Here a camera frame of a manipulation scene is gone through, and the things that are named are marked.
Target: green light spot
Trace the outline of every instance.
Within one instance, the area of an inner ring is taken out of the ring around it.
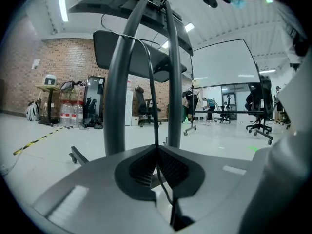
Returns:
[[[256,148],[255,146],[249,146],[248,149],[253,150],[253,151],[258,151],[258,148]]]

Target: tall table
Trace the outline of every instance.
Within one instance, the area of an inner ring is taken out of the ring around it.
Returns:
[[[43,118],[42,120],[40,120],[38,123],[43,124],[43,125],[53,126],[54,124],[57,124],[59,121],[57,119],[51,119],[52,95],[54,91],[59,92],[59,88],[55,85],[41,85],[41,86],[36,86],[36,87],[45,92],[49,92],[48,116],[47,118]]]

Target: black office chair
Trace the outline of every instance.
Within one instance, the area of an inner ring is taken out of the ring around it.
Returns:
[[[271,80],[270,79],[263,79],[262,80],[264,95],[262,95],[262,89],[261,85],[258,84],[249,84],[249,89],[252,95],[253,103],[249,106],[248,111],[263,111],[262,115],[256,115],[250,113],[250,115],[256,116],[256,121],[252,125],[246,126],[246,130],[250,127],[248,130],[249,133],[252,132],[252,129],[257,129],[254,132],[254,135],[257,135],[257,133],[260,133],[261,135],[265,136],[269,139],[268,143],[269,145],[272,144],[273,137],[268,135],[270,132],[272,132],[272,127],[265,125],[265,120],[272,116],[273,113],[273,100],[271,95]],[[261,100],[264,99],[264,108],[261,108]],[[260,128],[264,129],[266,133],[259,131]]]
[[[230,101],[231,101],[231,96],[228,95],[228,104],[226,105],[227,111],[230,111],[232,109],[230,107]],[[230,121],[230,113],[228,113],[228,114],[220,114],[220,117],[221,117],[221,119],[216,119],[215,122],[220,120],[220,123],[224,122],[224,121],[227,121],[229,124],[231,123],[231,121]]]
[[[154,122],[154,120],[151,119],[151,116],[153,115],[153,108],[150,107],[150,103],[152,99],[144,99],[144,89],[138,86],[136,89],[136,97],[138,99],[139,108],[138,112],[140,116],[147,116],[148,120],[147,123],[151,124],[151,122]],[[146,123],[146,121],[141,120],[139,121],[140,127],[143,127],[143,124]]]

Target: water bottle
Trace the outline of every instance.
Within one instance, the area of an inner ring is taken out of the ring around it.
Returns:
[[[71,113],[72,113],[72,104],[66,100],[61,106],[61,113],[60,113],[60,122],[63,126],[70,126],[71,124]]]
[[[78,127],[79,122],[78,122],[78,115],[77,115],[77,104],[73,105],[72,108],[72,113],[71,113],[71,124],[73,125],[73,127]]]
[[[77,102],[77,118],[78,124],[83,124],[83,102],[80,100]]]

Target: ceiling beam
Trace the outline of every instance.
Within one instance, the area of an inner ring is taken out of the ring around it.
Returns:
[[[233,37],[239,37],[242,34],[251,33],[255,31],[269,30],[279,25],[280,25],[280,22],[267,22],[267,23],[260,23],[260,24],[255,24],[252,26],[243,27],[237,30],[227,32],[218,37],[212,38],[211,40],[208,40],[206,42],[203,42],[199,44],[198,46],[196,46],[195,49],[206,47],[206,46],[218,43],[218,42],[223,42]]]
[[[272,59],[287,59],[287,55],[286,53],[283,52],[279,54],[256,56],[253,58],[255,62],[258,62],[258,61],[265,61],[265,60],[272,60]]]

